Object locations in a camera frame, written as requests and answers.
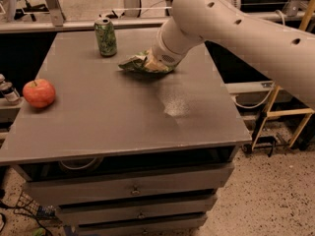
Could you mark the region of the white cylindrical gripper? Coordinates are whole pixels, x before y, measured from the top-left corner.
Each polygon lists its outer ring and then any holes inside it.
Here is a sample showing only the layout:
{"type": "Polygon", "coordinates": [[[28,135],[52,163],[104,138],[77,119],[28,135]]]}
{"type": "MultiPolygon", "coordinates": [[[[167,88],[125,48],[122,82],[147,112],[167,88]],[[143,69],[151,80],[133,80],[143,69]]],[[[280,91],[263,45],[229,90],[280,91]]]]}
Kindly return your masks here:
{"type": "Polygon", "coordinates": [[[157,37],[152,45],[152,52],[157,60],[150,59],[145,64],[145,67],[151,71],[162,71],[164,69],[164,65],[177,66],[184,58],[183,55],[172,52],[166,46],[162,40],[162,29],[157,31],[157,37]]]}

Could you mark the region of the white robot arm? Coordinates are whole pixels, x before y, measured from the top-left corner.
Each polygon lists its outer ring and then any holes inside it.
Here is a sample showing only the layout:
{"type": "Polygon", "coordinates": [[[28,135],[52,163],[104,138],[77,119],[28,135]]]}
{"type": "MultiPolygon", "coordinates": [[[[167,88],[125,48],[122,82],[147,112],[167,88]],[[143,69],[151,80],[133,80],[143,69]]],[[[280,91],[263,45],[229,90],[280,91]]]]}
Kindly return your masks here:
{"type": "Polygon", "coordinates": [[[226,0],[173,0],[172,17],[158,30],[145,66],[168,72],[206,40],[315,108],[314,34],[257,19],[226,0]]]}

